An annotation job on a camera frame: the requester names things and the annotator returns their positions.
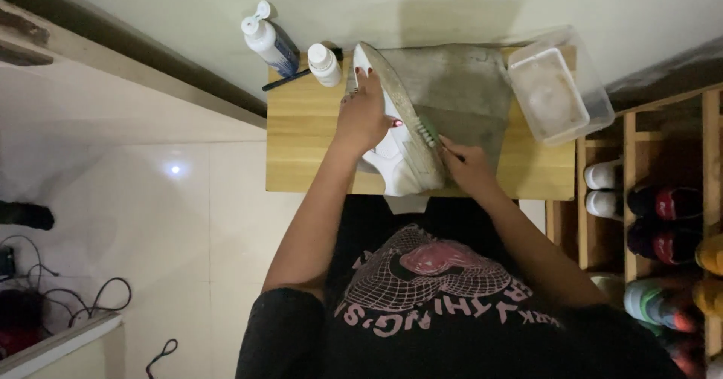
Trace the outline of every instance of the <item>gray cloth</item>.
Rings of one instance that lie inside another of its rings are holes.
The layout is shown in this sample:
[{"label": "gray cloth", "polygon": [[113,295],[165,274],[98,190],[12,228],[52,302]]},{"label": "gray cloth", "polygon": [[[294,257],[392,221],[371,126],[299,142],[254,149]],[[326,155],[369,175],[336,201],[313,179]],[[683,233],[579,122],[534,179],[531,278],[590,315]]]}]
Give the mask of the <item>gray cloth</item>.
[{"label": "gray cloth", "polygon": [[[399,75],[417,115],[456,143],[481,146],[497,168],[512,99],[500,51],[445,44],[379,53]],[[356,87],[352,66],[347,92]],[[376,172],[372,166],[359,169]]]}]

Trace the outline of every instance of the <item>white shoe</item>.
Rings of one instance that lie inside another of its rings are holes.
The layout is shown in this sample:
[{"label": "white shoe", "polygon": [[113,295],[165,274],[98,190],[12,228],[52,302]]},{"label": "white shoe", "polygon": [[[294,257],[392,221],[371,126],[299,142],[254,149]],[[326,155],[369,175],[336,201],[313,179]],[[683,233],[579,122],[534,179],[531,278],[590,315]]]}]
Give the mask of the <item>white shoe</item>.
[{"label": "white shoe", "polygon": [[414,128],[419,118],[396,72],[366,43],[359,43],[354,49],[355,72],[357,67],[365,72],[369,68],[377,72],[384,91],[384,112],[404,123],[389,129],[382,142],[362,156],[381,173],[384,195],[401,197],[444,187],[442,160]]},{"label": "white shoe", "polygon": [[620,200],[614,191],[592,191],[585,199],[585,208],[596,217],[622,220]]},{"label": "white shoe", "polygon": [[622,159],[601,162],[585,169],[585,184],[592,190],[613,190],[621,187],[618,167],[622,165]]}]

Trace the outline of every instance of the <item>white bottle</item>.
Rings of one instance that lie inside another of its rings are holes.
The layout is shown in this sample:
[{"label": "white bottle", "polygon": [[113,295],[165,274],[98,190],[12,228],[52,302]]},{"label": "white bottle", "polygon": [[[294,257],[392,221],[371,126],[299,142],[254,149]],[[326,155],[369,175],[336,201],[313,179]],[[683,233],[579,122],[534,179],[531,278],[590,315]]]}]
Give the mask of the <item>white bottle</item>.
[{"label": "white bottle", "polygon": [[323,44],[312,44],[307,52],[309,69],[324,87],[334,87],[341,81],[339,61]]},{"label": "white bottle", "polygon": [[265,0],[259,2],[256,14],[241,22],[244,39],[249,48],[256,51],[272,69],[283,76],[292,76],[299,69],[299,59],[288,44],[276,35],[273,26],[263,20],[271,14],[271,5]]}]

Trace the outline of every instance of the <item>shoe rack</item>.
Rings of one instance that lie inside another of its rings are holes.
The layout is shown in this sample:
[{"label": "shoe rack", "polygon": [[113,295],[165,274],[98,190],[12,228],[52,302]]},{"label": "shoe rack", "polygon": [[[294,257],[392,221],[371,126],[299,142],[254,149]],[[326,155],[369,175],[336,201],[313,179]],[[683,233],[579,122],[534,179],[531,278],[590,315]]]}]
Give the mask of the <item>shoe rack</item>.
[{"label": "shoe rack", "polygon": [[[721,232],[721,88],[701,89],[618,113],[615,123],[605,130],[576,141],[577,161],[577,250],[580,267],[588,272],[617,273],[626,282],[660,276],[676,270],[628,250],[626,231],[636,221],[628,209],[628,192],[641,184],[693,186],[703,191],[704,236]],[[595,217],[585,208],[589,193],[583,177],[592,164],[623,160],[622,222]],[[552,211],[555,207],[548,203]],[[557,208],[557,223],[560,211]],[[562,229],[573,226],[564,222]],[[555,231],[555,243],[563,235]],[[574,258],[570,250],[565,250]],[[723,329],[719,318],[705,321],[708,357],[723,349]]]}]

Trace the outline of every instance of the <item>white tiled floor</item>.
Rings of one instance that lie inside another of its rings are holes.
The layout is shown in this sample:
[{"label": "white tiled floor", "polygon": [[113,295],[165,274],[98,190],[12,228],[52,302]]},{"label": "white tiled floor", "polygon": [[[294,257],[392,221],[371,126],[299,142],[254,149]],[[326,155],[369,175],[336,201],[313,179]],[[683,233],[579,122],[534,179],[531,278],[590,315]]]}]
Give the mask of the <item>white tiled floor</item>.
[{"label": "white tiled floor", "polygon": [[[73,146],[44,154],[55,157],[44,168],[56,176],[51,181],[38,168],[23,177],[32,163],[3,157],[15,164],[3,166],[12,181],[5,186],[13,186],[3,195],[50,206],[56,227],[0,227],[0,238],[28,234],[43,262],[61,273],[43,278],[43,289],[74,289],[90,303],[104,281],[125,277],[133,300],[123,310],[124,376],[144,376],[176,338],[178,351],[154,365],[156,377],[233,377],[251,305],[303,198],[266,192],[265,142]],[[390,204],[395,212],[423,211],[426,198]],[[22,267],[35,263],[29,246],[14,245]],[[101,303],[115,307],[125,296],[114,283]],[[72,303],[62,293],[55,298]],[[51,329],[67,322],[62,309],[52,314]]]}]

